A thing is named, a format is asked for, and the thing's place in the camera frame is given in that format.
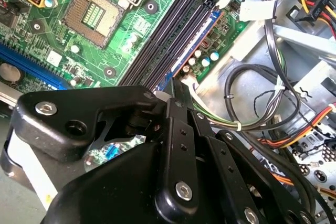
ram slot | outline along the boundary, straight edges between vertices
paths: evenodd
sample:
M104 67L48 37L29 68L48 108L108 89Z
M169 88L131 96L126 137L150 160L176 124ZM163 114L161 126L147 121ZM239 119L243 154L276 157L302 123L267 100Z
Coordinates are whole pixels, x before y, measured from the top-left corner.
M174 39L173 43L166 51L161 53L160 63L141 81L142 85L154 89L160 83L164 75L173 67L186 46L207 21L217 2L218 0L205 0L204 3L198 7L179 35Z
M160 24L142 47L138 56L119 82L120 86L135 84L145 72L146 66L153 60L154 51L159 49L169 39L178 24L189 11L195 0L175 0L172 7L161 20Z

sticker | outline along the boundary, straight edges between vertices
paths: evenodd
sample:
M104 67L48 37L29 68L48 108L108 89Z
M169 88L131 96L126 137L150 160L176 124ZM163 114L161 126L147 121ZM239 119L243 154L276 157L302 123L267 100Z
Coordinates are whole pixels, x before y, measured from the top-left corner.
M241 21L265 20L273 18L275 1L245 1L240 5Z
M56 53L55 51L50 51L47 62L54 65L55 67L59 66L59 63L62 60L62 55Z

blue expansion slot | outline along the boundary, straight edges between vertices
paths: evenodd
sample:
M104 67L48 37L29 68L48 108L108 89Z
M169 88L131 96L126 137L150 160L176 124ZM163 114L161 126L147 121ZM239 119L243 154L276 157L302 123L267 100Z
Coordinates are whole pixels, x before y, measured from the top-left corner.
M174 77L175 74L177 74L180 67L184 64L184 62L191 56L191 54L194 52L196 47L202 42L202 40L205 38L207 33L211 30L211 28L214 26L214 24L219 20L220 16L222 14L221 10L217 10L211 13L209 19L204 23L204 26L200 29L199 33L196 35L196 37L192 40L191 44L188 45L186 51L183 52L183 54L179 57L175 65L172 67L172 69L169 70L168 73L166 73L164 80L160 82L160 84L157 86L157 90L163 90L169 81Z
M58 90L69 89L69 84L61 77L56 76L3 44L0 44L0 58Z

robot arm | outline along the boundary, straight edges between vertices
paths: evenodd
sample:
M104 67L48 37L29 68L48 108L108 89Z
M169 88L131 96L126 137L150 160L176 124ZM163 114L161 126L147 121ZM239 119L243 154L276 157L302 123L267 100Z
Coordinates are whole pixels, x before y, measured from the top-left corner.
M12 162L35 191L34 164L54 186L43 224L315 223L235 135L215 135L187 86L174 80L166 92L164 101L141 86L20 97L2 157L30 148L35 157ZM135 135L145 143L85 172L88 150Z

screw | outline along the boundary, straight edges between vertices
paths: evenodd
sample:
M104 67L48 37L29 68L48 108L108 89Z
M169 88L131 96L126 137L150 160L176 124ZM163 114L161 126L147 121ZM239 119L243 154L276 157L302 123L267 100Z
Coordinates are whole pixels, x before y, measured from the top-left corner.
M204 119L204 115L203 115L202 113L199 113L199 112L198 112L196 115L197 115L200 119Z
M233 140L233 136L231 136L231 134L229 134L229 133L225 133L225 136L227 137L227 139L229 139L229 140Z
M182 108L182 104L180 102L176 101L175 104L176 104L176 106Z
M54 115L57 112L56 105L51 102L39 102L35 105L35 110L42 115Z
M175 186L175 189L177 195L185 201L190 201L193 197L193 192L191 191L191 188L184 182L178 182Z
M301 217L303 218L305 223L311 224L311 221L309 220L309 218L303 212L301 213Z
M147 97L148 99L152 99L153 95L150 92L144 92L143 94L145 97Z
M245 208L244 214L248 222L252 224L259 224L257 215L250 208Z
M155 130L155 131L158 131L160 128L161 128L161 125L157 124L157 125L154 127L154 130Z

